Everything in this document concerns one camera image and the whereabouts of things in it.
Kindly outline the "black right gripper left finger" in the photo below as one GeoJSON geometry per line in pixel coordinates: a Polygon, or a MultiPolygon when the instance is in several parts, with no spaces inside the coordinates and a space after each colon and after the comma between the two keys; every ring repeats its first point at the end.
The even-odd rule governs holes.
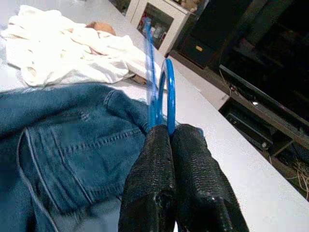
{"type": "Polygon", "coordinates": [[[176,217],[175,174],[168,129],[147,133],[144,147],[126,178],[120,232],[171,232],[176,217]]]}

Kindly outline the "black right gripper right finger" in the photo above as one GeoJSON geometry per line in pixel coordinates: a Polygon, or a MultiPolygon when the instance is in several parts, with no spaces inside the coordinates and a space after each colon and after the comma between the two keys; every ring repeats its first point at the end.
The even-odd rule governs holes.
{"type": "Polygon", "coordinates": [[[181,232],[247,232],[234,191],[202,131],[179,125],[171,139],[181,232]]]}

